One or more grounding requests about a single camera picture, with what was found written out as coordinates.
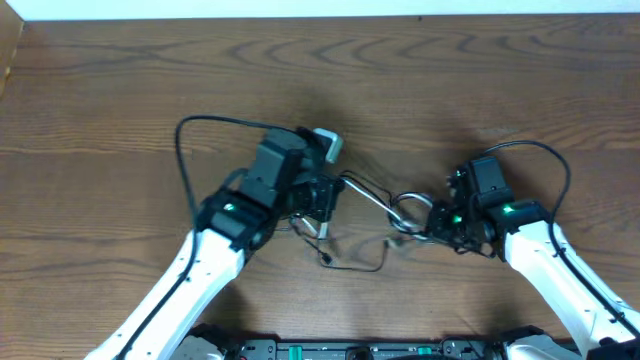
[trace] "wire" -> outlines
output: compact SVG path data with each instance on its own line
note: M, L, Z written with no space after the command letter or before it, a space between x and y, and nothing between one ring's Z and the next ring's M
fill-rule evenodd
M400 217L400 215L398 215L397 212L395 212L393 209L391 209L389 207L389 205L385 204L384 201L382 201L382 199L380 199L379 196L375 195L366 186L362 185L362 183L358 182L357 180L354 180L353 178L350 178L350 177L344 176L344 175L341 176L341 178L344 180L345 184L349 185L352 189L354 189L355 191L360 193L362 196L364 196L367 199L371 200L374 204L376 204L379 207L383 208L389 215L393 216L398 221L403 221L402 217Z
M384 266L385 261L387 260L387 253L389 252L389 242L387 240L384 240L382 242L382 257L380 259L380 264L378 264L378 266L372 268L372 269L365 269L365 268L358 268L358 267L343 267L343 266L333 266L330 265L329 263L324 263L322 258L319 258L320 260L320 266L322 266L325 269L331 269L331 270L340 270L340 271L354 271L354 272L367 272L367 273L374 273L374 272L378 272L382 269L382 267Z
M378 189L379 191L382 191L383 193L385 193L387 195L388 198L388 202L391 202L391 199L393 199L393 194L391 193L391 191L385 189L384 187L376 184L375 182L369 180L368 178L358 174L357 172L353 171L353 170L344 170L340 173L340 177L352 177L355 176L356 178L362 180L363 182L369 184L370 186Z
M433 200L431 199L431 196L423 193L417 193L417 192L405 192L405 193L399 194L398 196L393 197L389 202L389 207L395 208L400 204L400 202L408 199L416 199L422 202L423 204L427 205L429 209L433 207ZM419 228L420 227L419 225L411 224L407 220L403 220L402 222L399 222L396 219L392 218L391 216L388 216L388 218L389 218L389 224L391 224L391 226L396 228L396 230L398 230L400 233L413 236L422 242L433 242L427 236L426 232L424 231L425 229L422 229L422 230L412 229L412 228Z
M300 230L300 228L298 227L298 225L295 222L299 218L300 217L298 217L298 216L292 216L290 218L289 221L290 221L290 224L291 224L291 228L296 233L296 235L298 235L304 242L307 243L307 245L311 246L314 250L316 250L316 252L318 253L318 262L320 263L320 266L322 266L323 268L330 269L330 270L373 273L373 272L380 271L382 269L382 267L384 266L384 263L385 263L385 261L387 259L387 252L388 252L388 249L389 249L389 243L388 243L387 240L383 241L382 258L380 260L380 264L378 264L378 266L376 266L375 268L365 269L365 268L357 268L357 267L342 267L342 266L333 266L333 265L331 265L331 263L333 262L333 257L331 255L329 255L329 253L327 253L325 251L322 251L318 245L314 244L311 241L311 240L319 241L317 237L311 236L311 235L303 232L302 230Z
M567 255L565 254L566 249L560 247L560 244L558 244L558 240L556 239L556 235L554 233L555 218L556 218L556 214L558 213L558 210L560 209L560 205L562 205L562 201L564 200L565 196L567 195L567 192L569 191L569 187L571 186L571 169L569 167L569 163L567 162L567 160L562 155L560 155L560 153L554 150L551 146L543 144L538 141L533 141L533 140L517 140L517 141L509 141L509 142L501 143L483 151L482 156L485 156L498 149L517 146L517 145L532 145L532 146L537 146L539 148L545 149L548 152L550 152L553 156L555 156L556 159L560 161L560 163L562 163L562 166L564 167L564 170L565 170L564 186L562 187L562 191L560 192L560 195L558 196L558 199L556 200L556 203L553 206L553 209L551 210L551 215L549 217L549 239L551 240L551 244L553 245L553 248L556 251L556 255L559 256L560 259L562 259L564 264L571 271L571 273L573 273L573 275L578 279L578 281L580 281L580 283L598 301L600 301L602 306L604 306L604 308L613 316L615 321L619 321L620 324L625 329L627 329L633 336L636 337L636 339L640 338L640 332L629 321L627 321L627 319L625 319L624 312L616 310L609 303L609 301L607 301L607 299L602 294L600 294L600 292L598 292L598 290L582 275L582 273L578 271L575 265L571 263L569 258L567 258Z
M164 304L176 292L178 287L180 287L180 285L187 279L189 272L191 271L191 268L193 267L193 264L195 263L195 260L196 260L196 254L198 253L198 245L200 243L200 233L197 231L198 207L196 204L195 196L193 194L193 188L191 186L191 182L189 181L189 174L187 173L187 167L185 165L184 158L182 156L182 148L180 145L180 134L182 133L182 129L184 125L187 124L188 122L196 121L196 120L220 121L220 122L227 122L227 123L245 125L245 126L262 128L262 129L280 129L285 131L291 131L289 129L276 126L276 125L258 123L258 122L248 121L248 120L234 119L230 117L217 116L217 115L191 115L183 118L178 123L175 129L175 134L174 134L174 145L175 145L175 152L176 152L176 160L178 162L178 169L180 170L180 177L182 178L182 184L184 185L184 191L187 197L189 211L191 213L191 223L193 226L193 229L192 229L193 244L191 246L191 255L189 256L189 261L187 262L187 265L185 266L184 271L178 276L178 279L176 280L176 282L173 284L173 286L171 286L169 291L167 291L167 293L162 297L162 299L160 299L158 304L156 304L156 306L153 308L153 310L151 310L151 312L142 321L142 323L140 323L136 331L133 333L133 335L131 335L127 343L124 345L124 347L116 357L116 359L118 360L124 360L126 358L127 353L131 350L133 344L138 339L142 331L144 331L147 325L149 325L151 320L153 320L154 316L160 311L160 309L162 309ZM243 169L238 169L235 172L231 173L231 175L229 175L225 183L228 182L230 184L231 182L233 182L235 177L242 174L242 170Z

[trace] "wooden table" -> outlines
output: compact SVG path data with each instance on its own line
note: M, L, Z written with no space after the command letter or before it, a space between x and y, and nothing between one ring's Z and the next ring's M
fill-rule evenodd
M215 113L325 127L339 169L394 191L445 176L498 141L536 139L574 171L559 222L640 307L640 16L404 17L31 23L0 103L0 358L78 358L138 305L189 229L178 120ZM253 159L262 132L185 134L199 198ZM551 206L548 154L512 150L520 197ZM375 264L384 216L345 193L342 264ZM282 338L566 337L519 274L442 247L390 254L376 274L327 271L278 234L205 311Z

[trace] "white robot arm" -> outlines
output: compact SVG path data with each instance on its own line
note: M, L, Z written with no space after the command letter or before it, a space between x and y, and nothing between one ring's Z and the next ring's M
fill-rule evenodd
M568 261L611 307L623 314L631 326L635 329L640 328L640 313L618 297L576 254L560 227L554 227L554 234ZM523 225L519 227L518 232L508 234L504 253L511 267L531 282L558 315L584 358L587 358L592 349L598 349L608 343L624 343L635 338L636 335L623 326L619 319L613 317L605 305L587 290L558 256L549 238L547 222L538 221ZM557 345L543 351L526 341L516 341L508 347L508 355L510 359L548 359L549 356L554 356L552 359L569 359L571 353Z
M193 232L160 281L142 300L138 308L100 347L89 353L87 360L114 359L121 352L142 321L169 291L191 256ZM224 236L204 230L200 233L196 260L188 278L182 282L171 298L160 308L151 322L140 333L126 359L168 359L184 339L204 308L242 270L244 251L231 249L231 241Z

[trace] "black cable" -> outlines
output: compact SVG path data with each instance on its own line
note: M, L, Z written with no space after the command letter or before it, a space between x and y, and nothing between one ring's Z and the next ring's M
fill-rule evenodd
M387 253L389 252L389 242L387 240L384 240L382 242L382 258L380 259L380 264L378 264L378 266L372 268L372 269L365 269L365 268L357 268L357 267L343 267L343 266L333 266L330 265L328 263L324 263L323 259L321 257L318 258L319 262L320 262L320 266L322 266L325 269L331 269L331 270L339 270L339 271L354 271L354 272L367 272L367 273L374 273L374 272L378 272L382 269L382 267L384 266L385 261L387 260Z
M560 163L562 163L562 166L564 167L566 175L565 175L564 186L562 188L562 191L560 192L560 195L558 196L558 199L556 200L555 205L553 206L553 209L551 210L551 215L549 218L549 239L551 240L551 244L553 245L553 248L556 251L556 255L559 256L560 259L562 259L564 264L571 271L571 273L578 279L578 281L580 281L580 283L598 301L600 301L600 303L604 306L604 308L613 316L615 321L619 321L620 324L624 326L624 328L627 329L633 336L635 336L636 338L640 338L640 332L638 332L638 330L629 321L627 321L627 319L625 319L624 312L616 310L607 301L607 299L602 294L600 294L600 292L598 292L598 290L593 285L591 285L591 283L589 283L589 281L578 271L578 269L576 269L573 263L571 263L569 258L567 258L567 255L565 254L565 249L560 247L560 244L558 244L558 240L556 239L556 235L554 233L553 225L555 223L555 218L556 218L556 214L558 213L558 209L560 209L560 205L562 205L562 201L564 200L565 195L567 195L567 192L569 191L569 187L571 186L571 169L569 168L569 163L567 162L567 160L562 155L560 155L560 153L554 150L551 146L543 144L538 141L533 141L533 140L517 140L517 141L509 141L509 142L501 143L483 151L482 156L485 156L498 149L516 146L516 145L532 145L532 146L537 146L539 148L545 149L548 152L550 152L553 156L555 156L556 159L560 161Z
M289 129L276 126L276 125L258 123L258 122L248 121L248 120L234 119L230 117L217 116L217 115L191 115L191 116L185 117L178 123L175 129L175 134L174 134L174 144L175 144L176 160L178 161L178 169L180 170L182 184L184 185L184 191L187 197L189 211L191 213L191 223L193 226L193 229L192 229L193 244L191 246L191 255L189 256L189 261L187 262L187 266L184 268L184 271L180 274L180 276L178 276L178 279L176 280L176 282L173 284L173 286L171 286L169 291L167 291L167 293L162 297L162 299L160 299L158 304L156 304L156 306L153 308L153 310L151 310L151 312L147 315L147 317L145 317L142 323L140 323L140 326L138 326L136 331L133 333L133 335L131 335L127 343L124 345L124 347L116 357L116 359L118 360L125 359L127 353L129 352L129 350L131 350L133 344L138 339L142 331L144 331L144 329L147 327L147 325L149 325L151 320L153 320L153 317L160 311L160 309L162 309L162 307L169 300L169 298L171 298L171 295L173 295L178 289L178 287L180 287L180 285L187 279L189 272L191 271L191 268L193 267L193 264L195 263L195 260L196 260L196 254L198 253L198 244L200 240L200 233L196 231L198 207L196 204L195 196L193 194L193 188L191 187L191 182L189 181L187 167L184 163L184 158L182 156L182 149L180 146L180 134L182 133L182 128L186 123L190 121L195 121L195 120L221 121L221 122L228 122L228 123L245 125L245 126L250 126L255 128L280 129L285 131L291 131ZM233 182L233 179L235 179L235 177L242 174L242 170L243 169L238 169L235 172L231 173L231 175L227 178L227 181L225 182L229 182L229 183Z
M295 216L290 218L291 228L296 233L296 235L298 235L305 243L307 243L307 245L312 247L317 252L318 262L320 263L320 266L322 266L323 268L330 269L330 270L373 273L373 272L380 271L384 266L384 263L387 259L387 252L389 250L389 242L387 240L383 241L382 258L380 260L380 264L378 264L378 266L376 266L375 268L365 269L365 268L357 268L357 267L333 266L331 265L331 263L333 262L333 257L329 255L329 253L322 251L318 245L314 244L311 241L311 240L318 240L317 237L310 236L309 234L300 230L300 228L298 228L298 225L295 223L295 219L296 219Z

